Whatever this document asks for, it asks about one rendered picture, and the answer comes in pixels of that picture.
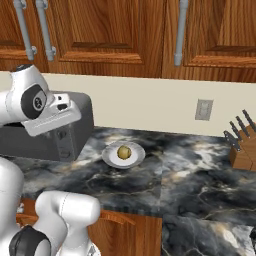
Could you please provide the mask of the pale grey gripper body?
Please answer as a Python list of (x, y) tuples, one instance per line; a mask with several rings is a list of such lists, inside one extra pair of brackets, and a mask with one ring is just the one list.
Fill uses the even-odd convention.
[(52, 131), (81, 119), (81, 112), (76, 105), (57, 105), (48, 108), (35, 120), (24, 121), (28, 134), (32, 137)]

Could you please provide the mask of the dark grey toaster oven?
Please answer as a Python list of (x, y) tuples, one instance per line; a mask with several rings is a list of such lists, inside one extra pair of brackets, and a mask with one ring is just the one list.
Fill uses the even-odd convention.
[(94, 129), (90, 97), (69, 92), (82, 117), (77, 122), (31, 137), (21, 123), (0, 128), (0, 155), (50, 161), (72, 162), (82, 151)]

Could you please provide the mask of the round yellowish bread roll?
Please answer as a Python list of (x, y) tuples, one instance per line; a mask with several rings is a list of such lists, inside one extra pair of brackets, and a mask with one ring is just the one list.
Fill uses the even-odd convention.
[(125, 145), (122, 145), (117, 150), (117, 156), (120, 159), (126, 160), (131, 156), (131, 149)]

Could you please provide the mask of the grey round plate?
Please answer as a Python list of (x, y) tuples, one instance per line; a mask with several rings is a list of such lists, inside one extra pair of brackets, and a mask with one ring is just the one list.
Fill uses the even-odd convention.
[[(118, 150), (121, 146), (128, 147), (131, 151), (131, 155), (122, 159), (118, 156)], [(137, 143), (129, 141), (116, 141), (108, 145), (102, 152), (102, 159), (109, 166), (128, 169), (139, 165), (145, 158), (145, 150)]]

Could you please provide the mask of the wooden base cupboard front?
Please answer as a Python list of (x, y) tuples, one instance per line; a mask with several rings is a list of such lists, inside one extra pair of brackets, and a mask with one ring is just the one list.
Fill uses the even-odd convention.
[(125, 214), (136, 224), (100, 218), (98, 199), (77, 193), (46, 191), (35, 201), (16, 199), (20, 226), (9, 256), (160, 256), (162, 221)]

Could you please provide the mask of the wooden knife block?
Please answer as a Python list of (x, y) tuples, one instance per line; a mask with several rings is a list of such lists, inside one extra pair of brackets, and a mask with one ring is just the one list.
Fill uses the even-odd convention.
[(242, 130), (239, 131), (242, 141), (239, 141), (240, 150), (237, 151), (235, 147), (230, 149), (230, 163), (235, 169), (251, 170), (256, 172), (256, 132), (250, 125), (246, 127), (248, 133), (247, 137)]

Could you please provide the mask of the narrow wooden wall cupboard door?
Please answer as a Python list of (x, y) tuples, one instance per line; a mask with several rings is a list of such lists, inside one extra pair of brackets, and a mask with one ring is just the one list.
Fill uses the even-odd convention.
[(26, 55), (13, 0), (0, 0), (0, 71), (33, 60)]

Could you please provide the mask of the wide wooden wall cupboard door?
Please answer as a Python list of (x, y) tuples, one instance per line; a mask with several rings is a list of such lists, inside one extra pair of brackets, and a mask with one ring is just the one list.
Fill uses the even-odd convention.
[(48, 0), (50, 73), (158, 78), (166, 0)]

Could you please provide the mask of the grey wall socket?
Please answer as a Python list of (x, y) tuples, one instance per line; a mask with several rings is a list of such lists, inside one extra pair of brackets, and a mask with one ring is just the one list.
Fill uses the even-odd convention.
[(199, 99), (197, 102), (195, 119), (209, 121), (212, 111), (213, 101)]

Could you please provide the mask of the black-handled knife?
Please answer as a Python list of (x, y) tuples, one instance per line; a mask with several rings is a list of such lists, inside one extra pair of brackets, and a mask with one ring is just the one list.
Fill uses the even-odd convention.
[(237, 122), (238, 122), (240, 128), (241, 128), (242, 131), (244, 132), (244, 134), (245, 134), (248, 138), (250, 138), (250, 134), (249, 134), (249, 132), (247, 131), (246, 126), (244, 125), (243, 121), (240, 119), (239, 116), (236, 116), (236, 120), (237, 120)]
[(237, 127), (234, 125), (234, 123), (232, 121), (230, 121), (229, 123), (231, 125), (231, 128), (232, 128), (233, 132), (237, 136), (238, 140), (242, 141), (242, 137), (240, 136), (240, 133), (239, 133)]
[(250, 115), (248, 114), (248, 112), (243, 109), (242, 113), (244, 114), (245, 118), (247, 119), (248, 123), (250, 124), (251, 128), (254, 130), (254, 132), (256, 133), (256, 124), (254, 123), (254, 121), (251, 119)]
[(233, 146), (237, 151), (240, 151), (240, 150), (241, 150), (240, 145), (239, 145), (237, 139), (236, 139), (230, 132), (228, 132), (227, 130), (225, 130), (225, 131), (224, 131), (224, 136), (225, 136), (226, 141), (227, 141), (231, 146)]

